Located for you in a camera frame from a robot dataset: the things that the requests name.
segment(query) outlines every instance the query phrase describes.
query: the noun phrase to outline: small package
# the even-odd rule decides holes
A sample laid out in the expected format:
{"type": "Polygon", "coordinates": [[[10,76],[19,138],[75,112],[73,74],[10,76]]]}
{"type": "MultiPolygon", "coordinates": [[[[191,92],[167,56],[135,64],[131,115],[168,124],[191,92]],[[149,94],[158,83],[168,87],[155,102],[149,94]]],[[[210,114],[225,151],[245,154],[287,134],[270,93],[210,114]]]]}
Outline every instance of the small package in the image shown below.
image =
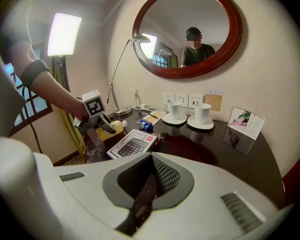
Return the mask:
{"type": "Polygon", "coordinates": [[[113,158],[122,158],[136,153],[151,151],[159,140],[158,136],[133,129],[121,141],[113,146],[107,154],[113,158]]]}

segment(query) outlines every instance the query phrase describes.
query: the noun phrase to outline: wrist strap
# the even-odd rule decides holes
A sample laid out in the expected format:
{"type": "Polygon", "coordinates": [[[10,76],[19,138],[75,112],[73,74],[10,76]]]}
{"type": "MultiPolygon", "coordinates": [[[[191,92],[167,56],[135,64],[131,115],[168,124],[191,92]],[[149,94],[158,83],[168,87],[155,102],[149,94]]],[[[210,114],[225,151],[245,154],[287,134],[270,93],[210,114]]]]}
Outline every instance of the wrist strap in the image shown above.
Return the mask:
{"type": "Polygon", "coordinates": [[[37,59],[28,65],[21,74],[21,82],[31,90],[31,85],[37,76],[44,71],[49,71],[47,64],[42,59],[37,59]]]}

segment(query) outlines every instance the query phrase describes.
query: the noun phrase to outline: lamp arm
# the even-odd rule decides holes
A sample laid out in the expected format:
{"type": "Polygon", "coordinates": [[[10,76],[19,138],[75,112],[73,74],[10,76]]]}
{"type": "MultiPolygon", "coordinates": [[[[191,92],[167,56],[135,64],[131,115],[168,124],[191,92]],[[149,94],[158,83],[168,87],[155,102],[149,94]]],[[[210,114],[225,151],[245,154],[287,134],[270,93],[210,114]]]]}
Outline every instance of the lamp arm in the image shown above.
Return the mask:
{"type": "Polygon", "coordinates": [[[107,104],[109,103],[110,91],[111,91],[111,88],[113,87],[112,82],[113,82],[113,80],[114,80],[114,78],[115,78],[115,74],[116,74],[116,72],[117,72],[118,65],[119,65],[119,63],[120,63],[120,61],[121,61],[121,57],[122,57],[122,55],[124,54],[125,49],[126,49],[127,45],[129,44],[129,42],[130,42],[130,39],[128,39],[128,41],[126,41],[126,44],[125,44],[125,46],[124,46],[124,48],[123,48],[123,51],[122,51],[122,53],[121,53],[121,56],[120,56],[120,58],[119,58],[119,61],[118,61],[117,65],[116,65],[116,67],[115,67],[115,70],[114,70],[114,73],[113,73],[113,76],[112,76],[112,79],[111,79],[111,82],[110,82],[110,87],[109,87],[108,97],[106,98],[106,103],[107,103],[107,104]]]}
{"type": "Polygon", "coordinates": [[[160,51],[159,54],[158,54],[158,56],[155,58],[155,61],[154,61],[155,64],[156,64],[156,62],[157,62],[158,57],[161,56],[161,53],[162,53],[162,52],[160,51]]]}

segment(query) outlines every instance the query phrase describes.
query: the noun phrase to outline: power outlet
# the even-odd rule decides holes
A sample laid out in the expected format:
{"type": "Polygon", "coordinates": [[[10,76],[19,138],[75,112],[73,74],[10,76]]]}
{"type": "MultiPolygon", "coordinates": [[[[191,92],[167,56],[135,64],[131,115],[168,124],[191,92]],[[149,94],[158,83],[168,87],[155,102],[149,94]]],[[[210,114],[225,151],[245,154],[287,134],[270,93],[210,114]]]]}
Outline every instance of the power outlet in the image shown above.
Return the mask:
{"type": "Polygon", "coordinates": [[[195,104],[204,103],[203,94],[189,94],[189,108],[195,108],[195,104]]]}
{"type": "Polygon", "coordinates": [[[188,107],[188,93],[176,93],[175,94],[175,101],[182,102],[181,107],[187,108],[188,107]]]}
{"type": "Polygon", "coordinates": [[[167,104],[168,102],[174,102],[175,101],[175,94],[174,93],[164,93],[163,94],[163,103],[167,104]]]}

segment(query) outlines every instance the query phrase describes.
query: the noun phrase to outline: white cup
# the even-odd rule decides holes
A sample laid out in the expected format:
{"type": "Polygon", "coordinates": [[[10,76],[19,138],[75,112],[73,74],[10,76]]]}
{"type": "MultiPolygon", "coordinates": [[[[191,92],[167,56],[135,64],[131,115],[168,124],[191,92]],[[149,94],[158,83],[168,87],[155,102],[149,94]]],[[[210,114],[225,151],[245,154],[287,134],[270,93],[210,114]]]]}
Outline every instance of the white cup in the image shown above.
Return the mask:
{"type": "Polygon", "coordinates": [[[204,125],[210,112],[211,106],[206,103],[197,103],[194,105],[195,121],[199,125],[204,125]]]}
{"type": "Polygon", "coordinates": [[[170,101],[167,103],[169,114],[172,120],[178,120],[181,117],[181,101],[170,101]]]}

